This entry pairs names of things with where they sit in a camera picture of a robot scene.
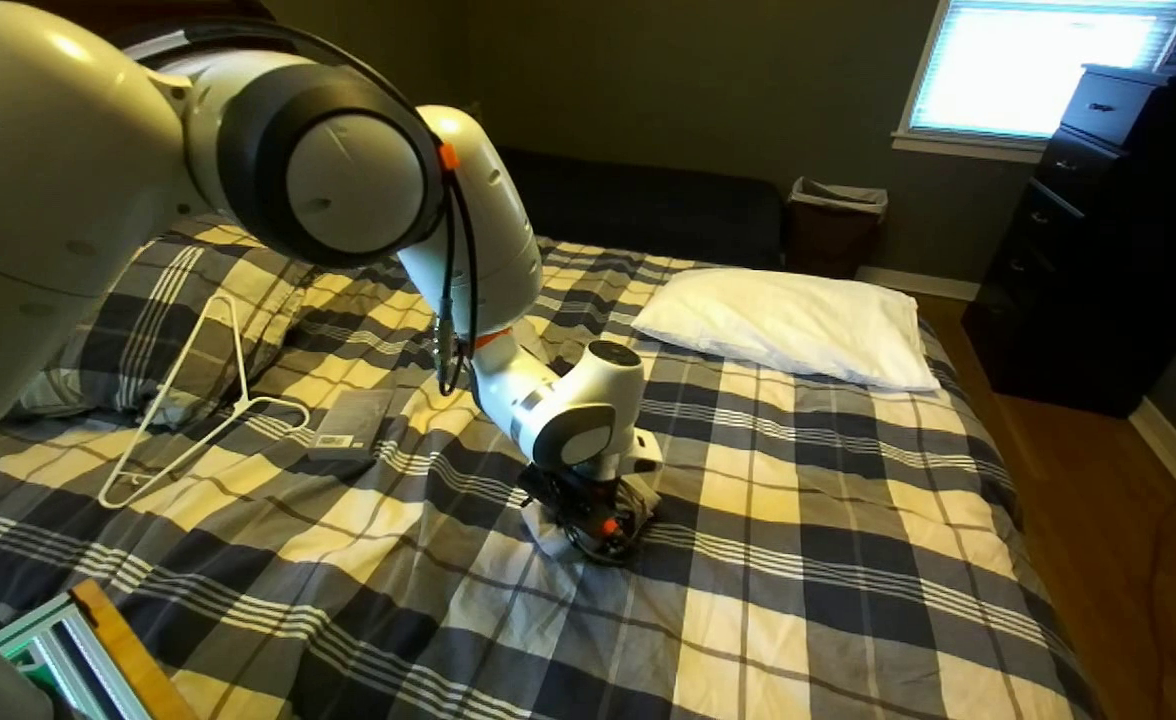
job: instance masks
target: headboard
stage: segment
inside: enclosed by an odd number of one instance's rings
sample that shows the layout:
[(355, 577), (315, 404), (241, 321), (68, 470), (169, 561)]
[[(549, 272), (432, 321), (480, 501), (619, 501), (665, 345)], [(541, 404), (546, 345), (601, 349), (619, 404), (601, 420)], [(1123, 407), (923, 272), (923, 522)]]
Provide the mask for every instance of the headboard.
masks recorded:
[(769, 180), (504, 150), (541, 237), (720, 265), (779, 265), (783, 190)]

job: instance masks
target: cord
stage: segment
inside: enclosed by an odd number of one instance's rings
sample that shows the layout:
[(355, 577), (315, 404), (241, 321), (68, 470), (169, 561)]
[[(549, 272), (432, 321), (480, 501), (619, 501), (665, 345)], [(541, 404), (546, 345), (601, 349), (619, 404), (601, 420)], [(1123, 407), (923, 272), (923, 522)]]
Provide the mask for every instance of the cord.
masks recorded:
[(369, 58), (354, 56), (347, 48), (332, 44), (330, 37), (289, 26), (289, 24), (277, 24), (277, 20), (197, 20), (197, 24), (176, 24), (176, 26), (163, 26), (157, 37), (140, 39), (140, 44), (128, 44), (124, 52), (135, 62), (157, 68), (169, 56), (181, 56), (181, 52), (191, 52), (191, 48), (205, 48), (205, 44), (227, 44), (227, 39), (309, 44), (311, 52), (343, 58), (347, 68), (355, 68), (359, 74), (382, 85), (398, 105), (416, 113), (416, 105), (385, 72), (376, 72)]
[[(469, 251), (469, 330), (463, 340), (458, 335), (458, 210), (463, 225), (463, 251)], [(441, 280), (441, 321), (436, 321), (436, 389), (441, 395), (452, 395), (460, 389), (463, 368), (472, 364), (476, 349), (476, 232), (472, 232), (472, 210), (463, 201), (463, 186), (458, 174), (449, 174), (449, 251), (443, 251), (443, 280)]]
[(1148, 556), (1148, 568), (1143, 568), (1143, 584), (1148, 584), (1148, 641), (1153, 641), (1153, 650), (1158, 650), (1158, 689), (1153, 689), (1153, 717), (1158, 720), (1166, 717), (1166, 632), (1160, 632), (1160, 613), (1158, 613), (1158, 568), (1160, 568), (1160, 556), (1166, 556), (1166, 536), (1169, 536), (1169, 518), (1173, 514), (1176, 514), (1176, 501), (1169, 501), (1158, 510), (1153, 556)]

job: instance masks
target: dresser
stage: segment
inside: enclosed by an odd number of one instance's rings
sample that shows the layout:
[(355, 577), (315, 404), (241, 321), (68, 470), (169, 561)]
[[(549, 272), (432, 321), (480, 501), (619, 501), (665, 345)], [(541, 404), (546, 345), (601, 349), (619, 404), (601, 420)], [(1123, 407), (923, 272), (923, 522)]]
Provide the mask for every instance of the dresser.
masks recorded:
[(965, 327), (995, 393), (1143, 401), (1176, 357), (1176, 80), (1086, 72)]

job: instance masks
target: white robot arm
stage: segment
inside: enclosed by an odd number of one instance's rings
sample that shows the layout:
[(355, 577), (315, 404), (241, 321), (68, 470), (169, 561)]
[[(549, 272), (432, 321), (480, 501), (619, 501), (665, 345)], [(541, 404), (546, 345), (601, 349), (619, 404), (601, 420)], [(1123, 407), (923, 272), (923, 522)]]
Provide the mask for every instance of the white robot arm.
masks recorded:
[(538, 540), (619, 561), (655, 505), (655, 442), (637, 432), (645, 373), (597, 340), (556, 376), (518, 345), (541, 251), (480, 125), (404, 105), (354, 56), (188, 39), (119, 52), (0, 5), (0, 414), (133, 249), (186, 210), (315, 265), (398, 251), (458, 335), (443, 349), (472, 357), (486, 414), (534, 463)]

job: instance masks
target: plaid bedspread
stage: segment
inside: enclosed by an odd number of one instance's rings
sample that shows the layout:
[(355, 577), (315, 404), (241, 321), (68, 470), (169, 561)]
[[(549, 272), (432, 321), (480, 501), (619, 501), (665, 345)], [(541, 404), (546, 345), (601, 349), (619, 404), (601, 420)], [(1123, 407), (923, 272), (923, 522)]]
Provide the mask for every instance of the plaid bedspread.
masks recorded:
[(376, 463), (252, 414), (104, 510), (128, 426), (0, 426), (0, 621), (100, 579), (201, 717), (1091, 717), (956, 393), (662, 349), (627, 321), (684, 261), (546, 256), (551, 364), (594, 335), (648, 364), (665, 505), (627, 568), (527, 544), (520, 457), (469, 393), (436, 393), (432, 316), (387, 261), (315, 276), (255, 378), (315, 412), (376, 389)]

